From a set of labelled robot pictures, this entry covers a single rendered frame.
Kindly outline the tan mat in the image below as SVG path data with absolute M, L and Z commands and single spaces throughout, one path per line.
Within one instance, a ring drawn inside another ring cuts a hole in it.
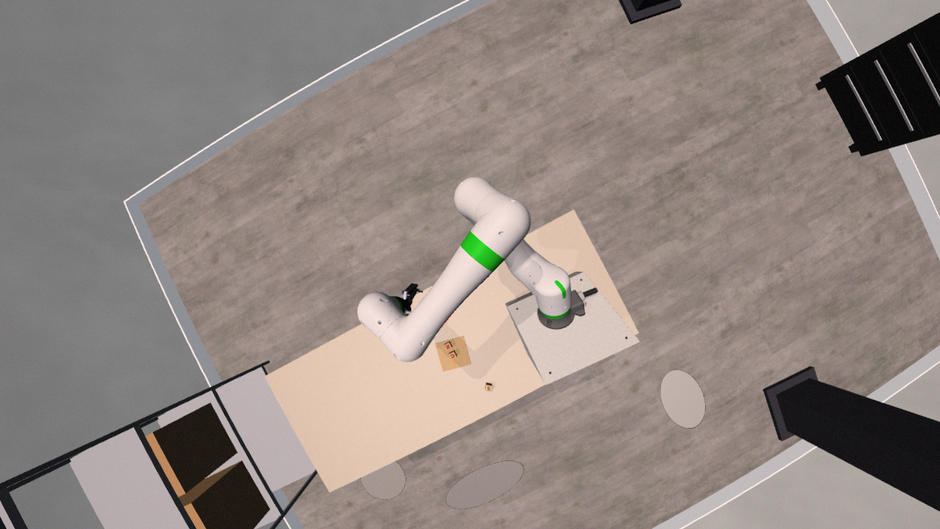
M 445 350 L 444 344 L 449 341 L 452 344 L 452 349 L 447 351 Z M 458 339 L 450 339 L 440 343 L 435 343 L 435 345 L 437 345 L 437 353 L 443 371 L 455 370 L 459 367 L 471 365 L 466 342 L 464 341 L 464 336 L 458 337 Z M 449 358 L 448 353 L 451 351 L 456 352 L 456 359 L 451 360 Z

